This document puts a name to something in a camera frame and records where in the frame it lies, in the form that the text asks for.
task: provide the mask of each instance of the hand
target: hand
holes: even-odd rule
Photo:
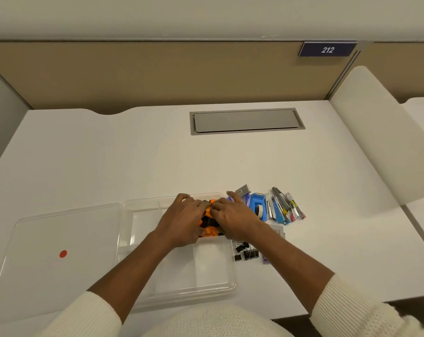
[[[210,213],[220,224],[227,238],[251,243],[257,229],[265,223],[243,203],[240,196],[233,191],[228,191],[227,194],[234,202],[222,197],[212,204]]]
[[[195,243],[204,232],[198,222],[208,206],[208,202],[194,200],[188,194],[178,194],[154,232],[166,238],[172,249]]]

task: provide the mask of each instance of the dark floor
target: dark floor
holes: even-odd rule
[[[389,302],[401,316],[416,317],[424,327],[424,297]],[[320,337],[308,319],[308,315],[274,319],[274,322],[290,331],[295,337]]]

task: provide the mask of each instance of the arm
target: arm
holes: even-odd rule
[[[41,334],[117,336],[137,297],[158,264],[176,247],[195,243],[209,203],[179,194],[157,228],[124,260],[93,284]]]
[[[221,198],[210,213],[228,238],[251,243],[270,260],[322,336],[424,337],[416,319],[402,319],[391,306],[360,294],[260,221],[238,195],[228,194],[234,202]]]

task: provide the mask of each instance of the person's left hand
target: person's left hand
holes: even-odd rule
[[[154,230],[167,239],[172,248],[195,243],[204,232],[198,222],[210,204],[194,200],[188,194],[178,194]]]

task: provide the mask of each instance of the sign plate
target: sign plate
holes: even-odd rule
[[[350,56],[357,42],[304,42],[299,56]]]

